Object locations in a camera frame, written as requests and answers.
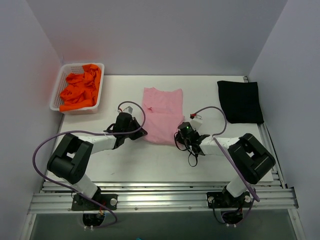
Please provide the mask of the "pink t-shirt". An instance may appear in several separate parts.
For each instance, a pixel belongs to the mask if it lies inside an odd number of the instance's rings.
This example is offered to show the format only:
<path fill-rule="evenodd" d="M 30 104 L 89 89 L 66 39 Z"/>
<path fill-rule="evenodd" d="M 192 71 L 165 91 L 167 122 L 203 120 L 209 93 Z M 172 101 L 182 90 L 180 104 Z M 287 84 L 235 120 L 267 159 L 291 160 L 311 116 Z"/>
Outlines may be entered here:
<path fill-rule="evenodd" d="M 184 121 L 183 91 L 161 91 L 154 87 L 143 90 L 142 109 L 145 112 L 144 140 L 158 145 L 174 145 L 174 135 Z"/>

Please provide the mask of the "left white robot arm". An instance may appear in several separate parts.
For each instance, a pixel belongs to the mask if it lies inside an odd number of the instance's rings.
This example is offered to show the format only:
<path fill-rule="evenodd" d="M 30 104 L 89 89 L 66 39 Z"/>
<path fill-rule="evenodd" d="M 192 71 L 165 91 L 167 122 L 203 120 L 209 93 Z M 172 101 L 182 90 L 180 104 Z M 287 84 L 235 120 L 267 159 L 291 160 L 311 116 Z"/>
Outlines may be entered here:
<path fill-rule="evenodd" d="M 86 175 L 91 155 L 115 150 L 123 145 L 126 139 L 134 141 L 147 134 L 135 117 L 121 112 L 116 122 L 104 130 L 102 135 L 75 136 L 67 133 L 51 155 L 47 170 L 84 195 L 83 204 L 88 209 L 95 210 L 101 203 L 101 190 Z"/>

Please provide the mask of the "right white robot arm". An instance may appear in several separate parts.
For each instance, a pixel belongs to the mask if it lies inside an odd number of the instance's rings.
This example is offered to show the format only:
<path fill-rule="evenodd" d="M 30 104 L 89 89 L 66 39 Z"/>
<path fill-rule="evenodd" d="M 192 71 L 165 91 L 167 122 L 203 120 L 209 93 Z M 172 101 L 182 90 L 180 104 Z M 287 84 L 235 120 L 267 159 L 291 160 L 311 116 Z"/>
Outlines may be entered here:
<path fill-rule="evenodd" d="M 177 127 L 174 141 L 183 145 L 196 159 L 213 155 L 228 160 L 236 177 L 224 187 L 222 200 L 225 205 L 234 206 L 245 192 L 249 192 L 255 201 L 260 201 L 252 186 L 274 167 L 276 160 L 254 135 L 246 133 L 234 138 L 200 135 L 190 122 L 183 122 Z"/>

